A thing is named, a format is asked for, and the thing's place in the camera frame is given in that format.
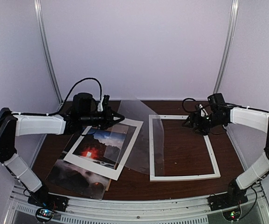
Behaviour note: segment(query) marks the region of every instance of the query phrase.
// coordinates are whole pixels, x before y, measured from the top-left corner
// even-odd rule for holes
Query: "blue sky in picture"
[[[119,149],[122,148],[123,142],[125,140],[126,134],[117,133],[117,132],[109,132],[104,130],[97,130],[91,128],[87,134],[94,135],[94,138],[99,140],[99,142],[111,146],[116,146]]]

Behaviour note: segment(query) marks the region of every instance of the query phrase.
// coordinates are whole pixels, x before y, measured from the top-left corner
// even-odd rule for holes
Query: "robotic hand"
[[[108,106],[109,96],[104,95],[99,104],[89,93],[73,97],[72,106],[63,114],[33,114],[0,111],[0,163],[29,192],[28,202],[46,209],[65,211],[68,199],[48,193],[47,186],[17,154],[15,137],[25,134],[74,134],[85,126],[107,129],[124,120],[124,116]]]
[[[195,133],[208,135],[212,127],[233,123],[255,128],[267,134],[266,147],[260,158],[229,183],[226,194],[209,197],[211,210],[219,210],[246,202],[246,190],[269,174],[269,112],[225,103],[221,93],[209,96],[208,101],[208,105],[204,107],[197,105],[196,110],[190,112],[183,123],[184,127],[192,128]],[[212,113],[204,115],[202,110],[208,106]]]

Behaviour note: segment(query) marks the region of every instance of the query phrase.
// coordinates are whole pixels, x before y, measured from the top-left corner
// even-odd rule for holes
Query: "empty white frame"
[[[155,176],[153,119],[185,120],[187,117],[188,116],[180,116],[180,115],[152,115],[152,114],[149,115],[150,181],[194,181],[194,180],[219,178],[221,176],[210,139],[207,135],[204,136],[204,140],[212,163],[214,171],[213,174],[188,175],[188,176]]]
[[[105,167],[102,166],[100,164],[94,163],[92,161],[80,158],[77,155],[74,155],[73,152],[76,150],[77,146],[80,144],[80,142],[83,140],[84,136],[80,136],[78,138],[78,140],[74,143],[73,147],[69,150],[69,152],[67,153],[67,155],[64,157],[64,160],[67,162],[70,162],[78,167],[81,167],[83,169],[87,169],[93,173],[108,177],[110,179],[113,180],[117,180],[122,172],[122,169],[128,159],[128,156],[132,150],[132,147],[136,141],[136,138],[138,137],[138,133],[142,127],[143,121],[138,121],[138,120],[131,120],[131,119],[125,119],[121,122],[119,122],[119,124],[124,124],[124,125],[128,125],[128,126],[134,126],[135,131],[133,133],[133,136],[125,150],[125,153],[117,167],[117,169],[112,169],[109,167]],[[88,131],[91,129],[91,126],[88,126],[84,132],[83,135],[86,135],[88,133]]]

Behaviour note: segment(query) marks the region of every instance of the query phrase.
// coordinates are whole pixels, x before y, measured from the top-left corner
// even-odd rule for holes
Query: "transparent plastic sheet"
[[[118,113],[124,115],[126,119],[143,121],[142,127],[124,166],[143,174],[150,174],[149,115],[156,116],[157,113],[139,100],[122,100]],[[115,133],[120,132],[120,125],[123,124],[112,127],[111,139],[114,139],[113,135]],[[105,158],[117,163],[121,162],[136,130],[135,126],[127,125],[127,127],[126,134],[120,139],[120,141],[123,142],[121,149],[114,151],[111,146],[107,146],[104,153]],[[156,175],[164,175],[164,130],[160,119],[153,119],[153,135],[154,139],[156,139],[154,143],[154,166]]]

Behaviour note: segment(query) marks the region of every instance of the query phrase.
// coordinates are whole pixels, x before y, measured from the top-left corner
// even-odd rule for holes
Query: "wood grain surface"
[[[187,115],[181,101],[144,101],[158,114]],[[194,110],[197,102],[187,102],[189,110]],[[111,101],[114,110],[119,102]],[[183,128],[181,120],[163,120],[165,175],[197,175],[213,173],[211,161],[202,136]],[[54,163],[70,139],[70,135],[48,135],[38,154],[33,171],[47,184],[50,192],[68,196],[79,196],[46,180]],[[112,181],[106,200],[158,200],[209,195],[227,190],[228,183],[243,172],[239,158],[226,134],[209,134],[221,178],[183,182],[150,182],[149,175],[124,168],[118,181]]]

